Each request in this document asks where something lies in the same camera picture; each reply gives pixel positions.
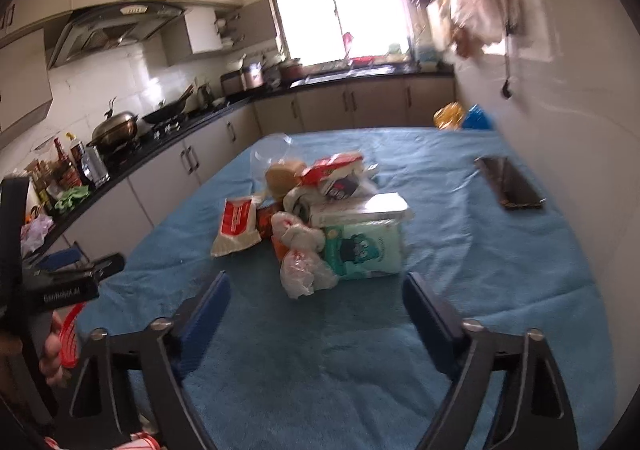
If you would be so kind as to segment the person's left hand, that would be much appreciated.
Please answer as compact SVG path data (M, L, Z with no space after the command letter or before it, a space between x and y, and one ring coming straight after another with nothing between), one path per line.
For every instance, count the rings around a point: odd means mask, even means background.
M62 320L58 313L53 311L50 333L43 343L42 357L39 361L40 372L46 377L46 382L50 386L58 385L63 378L61 330Z

